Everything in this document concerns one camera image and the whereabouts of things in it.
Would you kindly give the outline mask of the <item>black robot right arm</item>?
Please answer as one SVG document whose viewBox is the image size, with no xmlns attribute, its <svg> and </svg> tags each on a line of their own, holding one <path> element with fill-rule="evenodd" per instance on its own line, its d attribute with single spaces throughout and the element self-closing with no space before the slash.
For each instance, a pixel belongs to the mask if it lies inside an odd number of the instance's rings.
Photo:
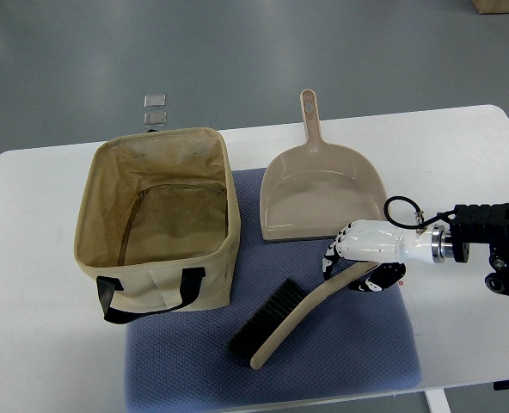
<svg viewBox="0 0 509 413">
<path fill-rule="evenodd" d="M 413 225 L 402 224 L 390 215 L 389 207 L 397 200 L 414 208 Z M 417 240 L 428 236 L 426 249 L 435 263 L 446 259 L 466 263 L 472 244 L 486 244 L 488 262 L 494 271 L 485 278 L 485 284 L 490 291 L 509 296 L 509 203 L 456 205 L 450 211 L 425 219 L 414 200 L 397 195 L 384 202 L 383 213 L 404 235 L 414 235 Z"/>
</svg>

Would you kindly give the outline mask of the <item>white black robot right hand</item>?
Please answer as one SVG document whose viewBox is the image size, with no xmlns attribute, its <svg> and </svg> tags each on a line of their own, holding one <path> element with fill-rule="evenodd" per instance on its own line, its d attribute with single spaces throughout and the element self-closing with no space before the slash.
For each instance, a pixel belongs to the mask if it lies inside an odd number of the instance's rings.
<svg viewBox="0 0 509 413">
<path fill-rule="evenodd" d="M 340 230 L 322 259 L 325 280 L 340 260 L 375 262 L 378 267 L 350 288 L 360 292 L 380 292 L 396 284 L 405 274 L 405 264 L 414 260 L 433 263 L 432 230 L 422 233 L 402 229 L 382 220 L 357 220 Z"/>
</svg>

